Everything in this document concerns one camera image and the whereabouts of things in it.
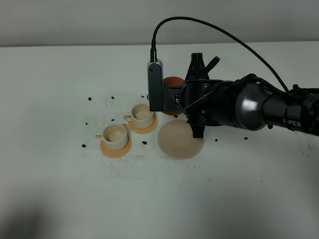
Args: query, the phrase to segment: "beige round plate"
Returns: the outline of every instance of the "beige round plate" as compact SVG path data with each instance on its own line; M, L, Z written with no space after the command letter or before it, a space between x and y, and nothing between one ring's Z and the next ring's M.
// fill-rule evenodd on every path
M187 159L197 155L204 146L203 138L193 138L190 125L185 120L165 124L158 134L159 148L169 157Z

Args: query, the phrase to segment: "robotic arm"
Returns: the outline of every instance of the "robotic arm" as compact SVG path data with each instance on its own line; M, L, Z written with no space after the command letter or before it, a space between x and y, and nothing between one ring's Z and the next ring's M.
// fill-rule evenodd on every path
M153 43L148 65L150 110L182 110L194 138L203 138L205 126L220 125L247 130L276 125L319 135L319 89L301 89L294 85L288 92L268 63L266 66L275 72L286 92L254 74L234 82L210 80L208 72L216 66L219 58L215 57L205 66L201 53L192 54L185 83L181 87L163 87L162 62L156 58Z

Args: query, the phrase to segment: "table surface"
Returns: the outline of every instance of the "table surface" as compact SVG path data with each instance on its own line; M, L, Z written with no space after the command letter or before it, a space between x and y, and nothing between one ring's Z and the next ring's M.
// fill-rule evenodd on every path
M249 45L289 88L319 87L319 42ZM127 155L102 155L94 133L147 103L149 52L0 48L0 225L14 211L41 208L46 238L318 238L317 137L207 127L202 152L174 160L160 151L157 133L176 119L157 113L155 131L130 132ZM184 78L193 52L203 52L206 64L221 58L211 79L255 73L280 87L235 43L158 46L164 76Z

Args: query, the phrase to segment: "white wall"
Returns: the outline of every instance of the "white wall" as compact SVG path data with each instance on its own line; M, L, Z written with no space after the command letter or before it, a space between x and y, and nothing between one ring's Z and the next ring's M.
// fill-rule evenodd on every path
M2 0L0 45L145 44L163 19L185 15L245 41L319 39L315 0ZM159 43L229 42L192 22L171 22Z

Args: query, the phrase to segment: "cup handle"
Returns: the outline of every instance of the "cup handle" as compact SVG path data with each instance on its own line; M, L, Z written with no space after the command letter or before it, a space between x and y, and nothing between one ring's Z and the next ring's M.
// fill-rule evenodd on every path
M103 134L101 132L98 132L98 133L95 133L95 137L98 139L98 140L103 140Z
M126 120L126 121L131 122L132 121L131 113L130 112L125 113L124 116L123 116L123 119Z

